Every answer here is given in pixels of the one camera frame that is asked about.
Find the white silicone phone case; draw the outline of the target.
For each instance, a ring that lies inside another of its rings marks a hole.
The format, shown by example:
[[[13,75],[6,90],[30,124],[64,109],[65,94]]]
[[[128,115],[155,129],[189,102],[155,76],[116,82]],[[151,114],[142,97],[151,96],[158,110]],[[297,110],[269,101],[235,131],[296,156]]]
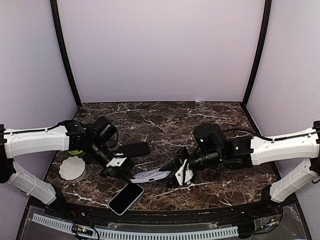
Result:
[[[151,183],[165,179],[171,171],[160,171],[160,168],[139,172],[133,176],[130,181],[133,184]]]

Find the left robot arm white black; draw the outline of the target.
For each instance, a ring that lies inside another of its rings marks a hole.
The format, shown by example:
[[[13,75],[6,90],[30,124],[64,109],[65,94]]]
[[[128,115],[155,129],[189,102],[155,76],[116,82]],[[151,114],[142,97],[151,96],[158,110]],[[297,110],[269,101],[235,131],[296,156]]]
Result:
[[[60,218],[67,218],[70,206],[61,190],[24,169],[15,159],[23,156],[66,151],[83,151],[102,167],[102,176],[131,183],[132,161],[126,154],[113,153],[107,142],[117,128],[106,117],[93,123],[64,120],[50,127],[9,129],[0,126],[0,182],[31,196]]]

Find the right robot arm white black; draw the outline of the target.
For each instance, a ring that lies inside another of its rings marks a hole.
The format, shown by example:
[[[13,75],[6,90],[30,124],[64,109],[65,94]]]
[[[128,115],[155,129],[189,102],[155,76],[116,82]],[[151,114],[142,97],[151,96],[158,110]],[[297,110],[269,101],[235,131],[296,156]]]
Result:
[[[180,148],[174,160],[159,169],[167,172],[166,185],[176,188],[190,184],[199,170],[222,164],[238,170],[269,162],[298,159],[302,162],[281,180],[263,190],[262,201],[255,205],[255,213],[266,217],[288,196],[320,176],[320,122],[291,134],[265,137],[252,132],[251,136],[227,140],[225,130],[217,123],[203,123],[193,130],[198,148],[189,153]]]

